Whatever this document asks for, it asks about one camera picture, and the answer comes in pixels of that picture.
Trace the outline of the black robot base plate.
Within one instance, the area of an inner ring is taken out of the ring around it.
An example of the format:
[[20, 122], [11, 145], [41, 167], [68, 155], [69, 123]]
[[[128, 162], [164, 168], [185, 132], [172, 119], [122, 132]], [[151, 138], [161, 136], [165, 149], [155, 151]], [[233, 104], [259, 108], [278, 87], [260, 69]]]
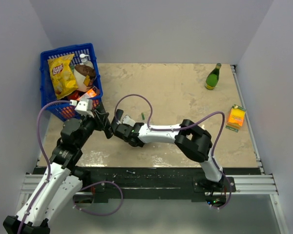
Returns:
[[[76, 192], [83, 195], [86, 202], [107, 203], [110, 199], [182, 199], [207, 202], [214, 207], [225, 204], [229, 195], [236, 191], [234, 179], [230, 175], [260, 174], [258, 168], [225, 168], [225, 176], [215, 183], [207, 181], [202, 168], [79, 168], [89, 173], [81, 189]], [[46, 168], [37, 168], [34, 173], [43, 175], [45, 170]]]

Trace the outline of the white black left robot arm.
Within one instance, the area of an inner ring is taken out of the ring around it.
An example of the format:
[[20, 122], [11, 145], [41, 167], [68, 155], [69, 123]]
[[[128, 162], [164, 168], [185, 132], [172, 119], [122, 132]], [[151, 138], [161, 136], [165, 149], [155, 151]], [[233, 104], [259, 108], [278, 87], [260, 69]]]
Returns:
[[50, 163], [30, 198], [15, 216], [7, 216], [3, 226], [9, 234], [48, 234], [53, 218], [66, 203], [80, 191], [91, 187], [89, 173], [76, 166], [82, 156], [82, 147], [94, 131], [113, 135], [109, 113], [100, 102], [93, 107], [90, 100], [71, 101], [80, 119], [63, 123], [61, 137], [52, 152]]

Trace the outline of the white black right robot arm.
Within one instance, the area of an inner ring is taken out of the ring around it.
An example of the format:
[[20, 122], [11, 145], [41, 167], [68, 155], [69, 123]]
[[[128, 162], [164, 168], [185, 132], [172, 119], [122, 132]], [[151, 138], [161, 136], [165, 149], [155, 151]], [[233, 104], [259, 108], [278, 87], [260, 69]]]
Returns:
[[222, 168], [214, 161], [211, 135], [199, 126], [190, 127], [193, 122], [185, 119], [181, 124], [172, 126], [148, 127], [145, 123], [135, 121], [119, 122], [113, 120], [111, 127], [116, 137], [132, 147], [143, 147], [149, 143], [168, 143], [176, 145], [184, 155], [200, 164], [212, 191], [220, 191], [225, 186]]

